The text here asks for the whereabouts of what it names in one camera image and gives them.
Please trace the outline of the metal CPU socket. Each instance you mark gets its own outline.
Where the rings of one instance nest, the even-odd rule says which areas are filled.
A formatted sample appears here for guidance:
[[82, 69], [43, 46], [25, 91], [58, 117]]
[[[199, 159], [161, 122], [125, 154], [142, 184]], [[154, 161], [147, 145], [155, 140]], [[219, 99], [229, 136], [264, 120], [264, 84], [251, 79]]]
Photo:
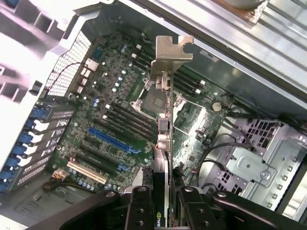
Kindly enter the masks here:
[[135, 101], [130, 101], [130, 106], [139, 114], [155, 120], [156, 116], [165, 112], [166, 95], [157, 90], [149, 78], [143, 78], [141, 91], [137, 92]]

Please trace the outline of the black case switch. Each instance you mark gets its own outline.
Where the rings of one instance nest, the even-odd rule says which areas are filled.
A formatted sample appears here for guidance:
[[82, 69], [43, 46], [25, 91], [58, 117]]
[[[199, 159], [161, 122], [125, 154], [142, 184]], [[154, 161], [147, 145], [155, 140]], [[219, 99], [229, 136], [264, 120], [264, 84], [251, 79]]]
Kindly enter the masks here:
[[28, 90], [28, 92], [30, 94], [32, 94], [33, 96], [38, 96], [41, 87], [43, 86], [43, 83], [39, 82], [39, 81], [35, 81], [32, 88]]

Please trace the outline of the perforated metal disk bay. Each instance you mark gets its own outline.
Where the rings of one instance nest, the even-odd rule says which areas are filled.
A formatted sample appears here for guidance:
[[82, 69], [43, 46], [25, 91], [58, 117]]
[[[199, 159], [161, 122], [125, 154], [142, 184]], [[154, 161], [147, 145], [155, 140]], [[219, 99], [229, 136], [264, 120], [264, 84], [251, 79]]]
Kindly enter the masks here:
[[227, 146], [211, 151], [208, 158], [213, 162], [202, 165], [199, 185], [208, 190], [212, 183], [276, 211], [307, 154], [307, 135], [277, 120], [230, 121], [245, 132], [254, 149]]

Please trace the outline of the white expansion slot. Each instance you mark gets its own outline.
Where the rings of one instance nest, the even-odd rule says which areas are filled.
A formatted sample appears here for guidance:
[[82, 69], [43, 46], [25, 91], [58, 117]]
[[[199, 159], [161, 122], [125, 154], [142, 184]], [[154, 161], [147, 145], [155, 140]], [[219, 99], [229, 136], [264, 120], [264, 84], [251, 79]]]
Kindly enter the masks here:
[[99, 182], [101, 184], [105, 184], [106, 181], [107, 181], [107, 177], [104, 176], [104, 175], [101, 175], [100, 173], [92, 170], [92, 169], [89, 169], [83, 165], [81, 165], [80, 163], [77, 163], [75, 161], [69, 161], [67, 163], [67, 167], [75, 170], [76, 172], [79, 172], [80, 174], [86, 176], [86, 177], [89, 177], [91, 178], [92, 180], [96, 181], [96, 182]]

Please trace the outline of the white power connector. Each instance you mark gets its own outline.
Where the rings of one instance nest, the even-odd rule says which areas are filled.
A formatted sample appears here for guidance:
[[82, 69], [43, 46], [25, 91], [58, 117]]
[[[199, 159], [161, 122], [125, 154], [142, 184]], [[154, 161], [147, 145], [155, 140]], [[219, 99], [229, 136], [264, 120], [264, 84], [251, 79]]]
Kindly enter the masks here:
[[58, 168], [53, 172], [52, 178], [64, 181], [69, 175], [70, 174], [67, 171]]

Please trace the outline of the open black PC case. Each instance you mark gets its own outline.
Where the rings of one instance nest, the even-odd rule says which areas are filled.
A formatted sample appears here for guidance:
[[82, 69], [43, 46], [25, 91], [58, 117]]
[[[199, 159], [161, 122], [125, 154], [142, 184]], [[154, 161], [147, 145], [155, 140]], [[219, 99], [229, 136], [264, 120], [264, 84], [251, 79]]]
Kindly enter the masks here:
[[[0, 0], [0, 230], [26, 230], [99, 192], [142, 185], [91, 192], [52, 178], [50, 167], [77, 109], [70, 94], [85, 69], [100, 66], [96, 44], [117, 33], [149, 43], [152, 61], [157, 36], [192, 36], [184, 52], [193, 60], [178, 70], [234, 96], [185, 186], [226, 191], [204, 190], [199, 178], [211, 151], [254, 149], [231, 118], [277, 120], [307, 135], [307, 0]], [[28, 92], [35, 81], [38, 96]], [[285, 230], [307, 230], [307, 154], [273, 212]]]

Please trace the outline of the blue expansion slot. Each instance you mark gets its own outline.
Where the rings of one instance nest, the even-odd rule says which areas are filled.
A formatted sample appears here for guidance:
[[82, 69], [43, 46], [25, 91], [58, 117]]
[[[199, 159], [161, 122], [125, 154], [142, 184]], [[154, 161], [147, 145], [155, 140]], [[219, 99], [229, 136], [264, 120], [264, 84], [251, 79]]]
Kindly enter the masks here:
[[110, 144], [113, 144], [114, 146], [120, 148], [122, 151], [125, 151], [127, 153], [132, 153], [132, 154], [139, 154], [141, 153], [142, 151], [140, 149], [134, 149], [132, 146], [130, 145], [127, 145], [127, 144], [124, 144], [123, 142], [117, 140], [116, 138], [98, 130], [98, 129], [95, 129], [95, 128], [88, 128], [88, 131], [90, 134], [110, 143]]

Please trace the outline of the green motherboard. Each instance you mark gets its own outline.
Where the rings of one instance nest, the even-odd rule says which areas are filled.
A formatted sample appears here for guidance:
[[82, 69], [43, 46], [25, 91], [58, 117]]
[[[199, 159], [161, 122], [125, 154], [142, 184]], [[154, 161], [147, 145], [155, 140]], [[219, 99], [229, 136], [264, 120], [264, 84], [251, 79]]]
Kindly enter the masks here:
[[[70, 175], [65, 184], [73, 184], [91, 192], [104, 189], [123, 191], [132, 184], [142, 182], [142, 169], [152, 163], [152, 148], [157, 142], [158, 124], [131, 106], [137, 92], [150, 77], [150, 63], [154, 50], [149, 43], [139, 43], [123, 34], [100, 39], [91, 59], [100, 61], [92, 72], [85, 69], [82, 85], [70, 94], [77, 109], [59, 145], [50, 167]], [[174, 74], [174, 161], [184, 181], [196, 174], [203, 152], [210, 148], [230, 111], [234, 96], [196, 72], [181, 67]], [[220, 112], [212, 104], [220, 102]], [[89, 133], [98, 129], [124, 144], [141, 150], [139, 154], [122, 151]], [[108, 179], [101, 184], [67, 167], [75, 161]]]

